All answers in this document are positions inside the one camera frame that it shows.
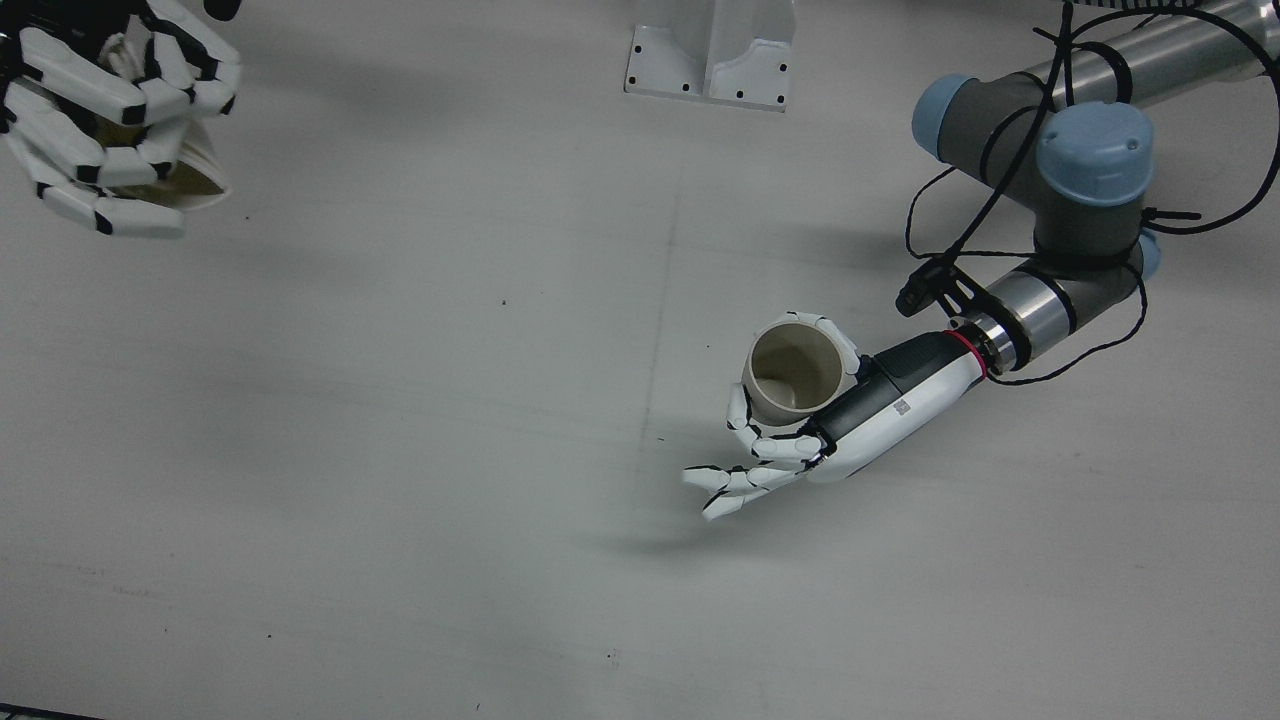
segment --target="black cable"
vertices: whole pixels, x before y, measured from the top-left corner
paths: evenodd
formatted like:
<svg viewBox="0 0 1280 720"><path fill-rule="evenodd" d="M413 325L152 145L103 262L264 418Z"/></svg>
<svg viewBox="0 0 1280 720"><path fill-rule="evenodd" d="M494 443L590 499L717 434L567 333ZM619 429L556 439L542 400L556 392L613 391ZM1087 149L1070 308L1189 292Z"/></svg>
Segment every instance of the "black cable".
<svg viewBox="0 0 1280 720"><path fill-rule="evenodd" d="M1280 6L1280 5L1277 5L1277 3L1280 3L1280 0L1272 0L1272 6ZM1071 41L1074 42L1074 40L1076 37L1079 37L1080 35L1083 35L1083 33L1093 29L1094 27L1097 27L1100 24L1108 23L1108 22L1112 22L1112 20L1117 20L1117 19L1121 19L1121 18L1130 18L1130 17L1146 15L1146 14L1149 14L1149 15L1153 15L1153 17L1155 15L1188 17L1188 18L1193 18L1193 19L1197 19L1197 20L1202 20L1202 22L1210 23L1210 24L1217 27L1219 29L1222 29L1224 32L1231 35L1262 65L1263 74L1267 77L1267 79L1271 81L1271 90L1275 94L1275 99L1276 99L1276 110L1277 110L1276 114L1277 114L1277 117L1280 117L1280 65L1276 64L1276 61L1267 54L1266 49L1262 47L1262 45L1258 44L1258 41L1256 41L1249 33L1244 32L1244 29L1242 29L1239 26L1236 26L1236 24L1234 24L1234 23L1231 23L1231 22L1229 22L1229 20L1226 20L1226 19L1219 17L1219 15L1215 15L1212 13L1206 13L1204 10L1199 10L1199 9L1196 9L1196 8L1172 8L1172 6L1170 6L1170 8L1157 8L1157 9L1117 10L1115 13L1108 13L1106 15L1102 15L1101 18L1094 18L1094 19L1092 19L1092 20L1082 24L1074 32L1071 32L1070 37L1071 37ZM1219 229L1219 228L1221 228L1224 225L1234 223L1235 220L1239 220L1244 215L1247 215L1251 211L1253 211L1253 209L1257 208L1262 202L1262 200L1267 196L1267 193L1271 192L1271 186L1275 183L1277 174L1280 174L1280 124L1277 124L1277 128L1276 128L1275 150L1271 154L1271 163L1267 167L1266 176L1263 177L1262 183L1258 186L1257 192L1244 205L1242 205L1236 210L1234 210L1234 211L1231 211L1231 213L1229 213L1229 214L1226 214L1226 215L1224 215L1224 217L1221 217L1221 218L1219 218L1216 220L1211 220L1211 222L1202 223L1202 224L1198 224L1198 225L1189 225L1189 227L1165 225L1165 224L1151 222L1149 219L1146 220L1143 223L1143 225L1147 227L1147 228L1151 228L1151 229L1153 229L1156 232L1162 232L1165 234L1198 234L1198 233L1202 233L1202 232L1210 232L1210 231Z"/></svg>
<svg viewBox="0 0 1280 720"><path fill-rule="evenodd" d="M1271 6L1272 6L1272 10L1276 14L1276 18L1280 19L1280 0L1271 0ZM961 236L957 237L956 241L952 242L951 246L945 252L941 252L941 254L919 254L919 252L916 252L914 250L914 247L911 247L911 237L910 237L910 233L911 233L911 220L914 218L915 206L919 202L920 196L924 193L924 191L927 191L929 187L932 187L933 184L936 184L937 182L940 182L946 176L951 174L951 172L955 168L954 167L948 168L947 170L942 172L940 176L937 176L932 181L929 181L924 187L922 187L920 191L911 200L911 206L910 206L910 210L908 211L906 249L908 249L908 252L913 258L915 258L918 260L920 260L920 259L932 259L932 258L943 258L947 263L955 264L955 260L957 258L969 256L969 255L980 255L980 256L1019 256L1019 258L1034 258L1034 256L1037 256L1036 254L1019 254L1019 252L965 251L964 250L964 245L969 241L969 238L977 231L978 225L980 225L982 222L986 220L986 218L989 214L992 206L995 206L995 202L1007 190L1007 186L1009 186L1009 183L1012 179L1012 174L1018 170L1018 168L1020 167L1021 161L1025 159L1025 151L1029 149L1029 146L1030 146L1032 141L1036 138L1036 136L1038 136L1039 126L1043 122L1043 115L1046 115L1048 113L1048 110L1052 109L1052 95L1053 95L1052 91L1056 87L1057 73L1060 70L1064 73L1065 101L1066 101L1066 105L1071 105L1073 104L1073 101L1074 101L1073 95L1074 94L1073 94L1073 88L1071 88L1070 53L1071 53L1071 49L1075 46L1075 38L1080 37L1083 33L1085 33L1089 29L1093 29L1094 27L1101 26L1103 23L1117 20L1117 19L1121 19L1121 18L1128 18L1128 17L1147 15L1147 18L1138 26L1138 27L1143 27L1144 24L1147 24L1148 22L1156 19L1160 15L1180 15L1180 17L1189 17L1189 18L1193 18L1193 19L1197 19L1197 20L1202 20L1202 22L1207 22L1210 24L1213 24L1215 27L1217 27L1217 28L1228 32L1234 38L1236 38L1247 50L1249 50L1251 54L1253 54L1253 56L1262 65L1263 74L1266 74L1267 78L1271 81L1272 91L1274 91L1274 94L1276 96L1277 117L1280 117L1280 64L1277 64L1276 60L1272 59L1267 54L1266 49L1262 47L1256 40L1253 40L1252 36L1249 36L1247 32L1244 32L1239 26L1235 26L1234 23L1230 23L1230 22L1220 18L1219 15L1213 15L1211 13L1206 13L1206 12L1198 10L1194 6L1185 6L1185 8L1166 6L1166 8L1144 8L1144 9L1126 8L1124 10L1110 13L1110 14L1103 15L1101 18L1096 18L1093 20L1089 20L1089 22L1084 23L1083 26L1080 26L1079 28L1075 28L1073 31L1071 27L1070 27L1070 10L1069 10L1069 8L1070 8L1070 3L1064 3L1062 26L1060 27L1059 35L1056 37L1048 35L1047 32L1044 32L1044 31L1042 31L1039 28L1036 28L1036 32L1038 32L1039 35L1043 35L1043 36L1050 37L1050 38L1053 40L1053 42L1055 42L1053 63L1050 67L1048 81L1042 85L1043 95L1042 95L1042 100L1041 100L1041 106L1037 108L1037 117L1033 120L1032 127L1028 129L1027 137L1023 138L1023 143L1019 146L1019 152L1015 154L1014 160L1012 160L1009 170L1006 170L1005 176L1001 178L1000 184L997 184L993 188L991 197L988 197L987 202L978 211L978 214L974 217L974 219L969 223L969 227L965 228L965 232L961 233ZM1242 205L1239 209L1236 209L1235 211L1233 211L1233 213L1230 213L1228 215L1224 215L1222 218L1219 218L1217 220L1212 220L1212 222L1203 223L1203 224L1199 224L1199 225L1180 227L1179 228L1179 227L1162 225L1160 223L1156 223L1155 220L1156 220L1156 218L1199 219L1199 214L1197 214L1197 213L1169 213L1169 211L1157 210L1155 208L1147 208L1143 211L1142 225L1147 227L1147 228L1151 228L1153 231L1157 231L1157 232L1167 233L1167 234L1194 234L1194 233L1210 232L1212 229L1221 228L1221 227L1224 227L1224 225L1226 225L1229 223L1233 223L1233 222L1240 219L1242 217L1244 217L1245 214L1248 214L1249 211L1252 211L1254 208L1257 208L1257 205L1261 204L1262 200L1270 192L1271 186L1274 184L1277 174L1280 174L1280 127L1277 127L1277 129L1276 129L1276 146L1275 146L1275 150L1272 152L1271 163L1270 163L1270 165L1267 168L1266 177L1263 178L1262 183L1258 187L1258 191L1253 195L1253 197L1251 197L1249 201L1245 202L1244 205ZM1133 265L1130 265L1129 263L1124 263L1120 266L1123 266L1125 270L1128 270L1130 274L1133 274L1134 282L1135 282L1135 287L1137 287L1137 291L1138 291L1138 296L1139 296L1139 301L1140 301L1138 319L1134 323L1133 328L1129 329L1129 332L1126 332L1123 337L1120 337L1117 340L1114 340L1114 341L1105 342L1102 345L1097 345L1094 347L1091 347L1089 350L1082 352L1078 357L1075 357L1074 360L1071 360L1066 365L1062 365L1061 368L1059 368L1059 369L1056 369L1056 370L1053 370L1051 373L1047 373L1044 375L1039 375L1039 377L1036 377L1036 378L1021 378L1021 379L1016 379L1016 380L1001 380L1001 379L998 379L996 377L991 377L989 379L993 383L1000 384L1000 386L1005 386L1005 387L1016 387L1016 386L1025 386L1025 384L1032 384L1032 383L1039 383L1039 382L1050 380L1050 379L1053 379L1053 378L1057 378L1057 377L1062 375L1064 373L1066 373L1068 370L1070 370L1071 368L1074 368L1076 364L1079 364L1080 361L1083 361L1085 357L1088 357L1088 356L1091 356L1091 355L1093 355L1096 352L1101 352L1103 350L1108 350L1108 348L1116 347L1119 345L1123 345L1123 343L1133 340L1133 337L1138 334L1138 332L1142 329L1143 324L1146 323L1147 311L1149 309L1149 299L1147 296L1147 286L1146 286L1146 283L1142 279L1142 273L1138 269L1135 269Z"/></svg>
<svg viewBox="0 0 1280 720"><path fill-rule="evenodd" d="M1123 343L1129 342L1130 340L1133 340L1133 337L1135 334L1138 334L1138 331L1142 329L1142 325L1147 322L1147 309L1149 307L1149 301L1147 299L1147 283L1144 283L1143 279L1142 279L1142 272L1134 269L1134 266L1130 265L1129 263L1125 263L1123 266L1124 266L1124 269L1126 269L1130 273L1133 273L1134 281L1137 281L1138 299L1142 302L1140 307L1139 307L1139 311L1138 311L1138 320L1133 324L1132 328L1129 328L1129 332L1126 332L1124 334L1124 337L1120 337L1117 340L1112 340L1111 342L1103 342L1102 345L1096 345L1096 346L1091 347L1089 350L1085 350L1084 352L1082 352L1079 356L1076 356L1075 360L1071 360L1066 365L1062 365L1061 368L1053 370L1052 373L1047 373L1044 375L1039 375L1039 377L1036 377L1036 378L1019 378L1016 380L1002 380L1002 379L1000 379L1000 378L997 378L995 375L988 375L987 379L989 379L991 382L996 383L997 386L1004 386L1004 387L1029 386L1032 383L1042 383L1044 380L1052 380L1053 378L1061 375L1062 373L1065 373L1065 372L1070 370L1071 368L1074 368L1075 365L1078 365L1082 360L1084 360L1089 355L1093 355L1094 352L1102 352L1103 350L1110 350L1110 348L1112 348L1112 347L1115 347L1117 345L1123 345Z"/></svg>
<svg viewBox="0 0 1280 720"><path fill-rule="evenodd" d="M1027 159L1032 146L1036 143L1036 137L1039 135L1039 128L1044 123L1044 118L1048 115L1050 110L1053 109L1052 88L1057 85L1059 73L1062 70L1066 55L1071 51L1070 35L1071 13L1074 8L1075 6L1070 3L1062 3L1062 19L1059 26L1059 33L1055 37L1056 47L1053 51L1053 61L1050 65L1048 79L1044 82L1046 92L1041 97L1039 106L1036 109L1036 117L1032 118L1030 128L1028 128L1027 136L1014 152L1014 158L1010 161L1009 168L1005 170L1005 174L1000 178L996 187L992 188L991 196L987 197L987 201L978 210L978 214L975 214L973 220L969 222L969 227L966 227L964 232L960 233L960 237L957 237L951 246L942 252L941 258L948 264L955 264L956 259L960 258L960 252L964 250L965 243L969 242L969 238L973 237L973 234L978 231L978 227L982 225L982 223L987 219L987 215L991 214L996 202L1000 201L1000 199L1005 195L1005 191L1009 190L1009 186L1012 184L1014 176L1018 174L1018 169L1021 167L1023 160Z"/></svg>
<svg viewBox="0 0 1280 720"><path fill-rule="evenodd" d="M922 254L916 252L914 247L911 247L911 222L915 219L915 205L920 201L920 196L923 196L927 190L929 190L931 187L933 187L934 184L937 184L938 182L941 182L942 178L950 176L954 172L956 172L956 167L951 165L947 169L945 169L941 173L938 173L937 177L934 177L929 182L924 183L924 187L922 187L915 193L915 197L911 199L911 206L908 208L908 210L906 210L906 231L902 234L904 234L904 240L906 242L906 252L911 258L915 258L916 260L928 260L929 258L934 258L937 254L936 252L931 252L931 254L922 255Z"/></svg>

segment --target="gray floor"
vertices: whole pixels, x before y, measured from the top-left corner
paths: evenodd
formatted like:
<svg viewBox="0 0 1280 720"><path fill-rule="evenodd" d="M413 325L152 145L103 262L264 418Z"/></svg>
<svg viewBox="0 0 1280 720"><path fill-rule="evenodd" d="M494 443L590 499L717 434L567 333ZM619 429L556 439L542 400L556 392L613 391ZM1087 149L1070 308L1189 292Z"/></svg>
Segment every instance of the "gray floor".
<svg viewBox="0 0 1280 720"><path fill-rule="evenodd" d="M936 77L1051 3L800 4L790 109L625 95L622 0L250 0L179 242L0 160L0 701L101 717L1275 717L1280 199L1169 238L1147 328L855 479L705 524L753 331L897 316ZM1265 82L1156 108L1162 208L1265 168ZM941 246L983 193L948 181ZM1002 206L978 243L1024 250ZM1009 263L975 263L992 279ZM1042 360L1121 334L1117 307Z"/></svg>

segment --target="white finger segment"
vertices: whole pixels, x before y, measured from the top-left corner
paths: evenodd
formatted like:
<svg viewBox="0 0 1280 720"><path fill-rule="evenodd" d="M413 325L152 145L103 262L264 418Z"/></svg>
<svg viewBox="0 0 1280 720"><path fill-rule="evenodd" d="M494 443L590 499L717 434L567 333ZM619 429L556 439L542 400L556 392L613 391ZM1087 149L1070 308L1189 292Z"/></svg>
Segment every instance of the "white finger segment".
<svg viewBox="0 0 1280 720"><path fill-rule="evenodd" d="M84 176L106 158L102 146L88 137L38 88L14 79L4 99L14 114L13 129L49 158L67 177Z"/></svg>
<svg viewBox="0 0 1280 720"><path fill-rule="evenodd" d="M762 460L813 460L822 452L822 441L813 436L762 437L751 445L751 452Z"/></svg>
<svg viewBox="0 0 1280 720"><path fill-rule="evenodd" d="M145 120L146 95L128 81L81 58L40 28L26 27L19 37L23 61L50 92L119 124Z"/></svg>

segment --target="silver metal cylinder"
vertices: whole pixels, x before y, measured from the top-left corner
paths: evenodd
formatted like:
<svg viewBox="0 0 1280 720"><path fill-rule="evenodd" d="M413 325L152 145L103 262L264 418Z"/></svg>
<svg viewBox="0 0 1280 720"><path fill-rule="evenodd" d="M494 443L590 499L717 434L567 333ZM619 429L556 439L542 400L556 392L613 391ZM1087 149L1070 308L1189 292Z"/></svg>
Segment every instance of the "silver metal cylinder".
<svg viewBox="0 0 1280 720"><path fill-rule="evenodd" d="M1217 0L1198 9L1221 17L1257 40L1271 58L1280 55L1280 20L1271 0ZM1133 78L1133 105L1151 105L1213 81L1256 77L1257 59L1235 37L1207 22L1171 15L1105 41L1121 58ZM1052 63L1027 72L1048 81ZM1116 70L1089 50L1071 54L1071 92L1075 102L1111 102L1119 91ZM1053 88L1053 106L1066 106L1065 78Z"/></svg>

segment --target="robotic finger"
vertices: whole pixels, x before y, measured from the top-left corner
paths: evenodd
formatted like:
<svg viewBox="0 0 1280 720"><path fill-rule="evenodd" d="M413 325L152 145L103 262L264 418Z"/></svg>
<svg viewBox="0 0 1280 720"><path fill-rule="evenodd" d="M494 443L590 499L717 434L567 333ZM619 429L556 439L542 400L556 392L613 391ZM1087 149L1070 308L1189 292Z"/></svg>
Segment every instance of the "robotic finger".
<svg viewBox="0 0 1280 720"><path fill-rule="evenodd" d="M750 469L687 468L684 482L712 493L703 516L710 520L737 511L800 478L817 483L838 480L879 457L986 377L986 360L965 332L970 331L927 333L858 359L855 382L809 411L799 429L786 434L771 436L760 430L751 419L755 395L745 384L735 386L730 396L730 430L762 464ZM765 336L758 334L756 345ZM772 383L785 387L810 380L814 364L808 360L822 356L824 350L812 345L814 336L788 337L800 346L790 348L796 351L790 368L749 361L749 372L768 368ZM831 337L828 341L832 347L827 350L835 352L837 341ZM753 356L758 351L759 347L753 348ZM774 395L772 401L777 402L781 395ZM796 407L781 409L797 411Z"/></svg>
<svg viewBox="0 0 1280 720"><path fill-rule="evenodd" d="M99 188L69 179L22 137L9 133L5 141L36 183L36 196L55 214L104 234L163 240L182 236L183 218L178 210L110 197Z"/></svg>
<svg viewBox="0 0 1280 720"><path fill-rule="evenodd" d="M200 115L230 113L239 90L239 53L174 0L147 0L146 5L143 24L157 37L173 37L186 61L200 70L192 86L195 111Z"/></svg>

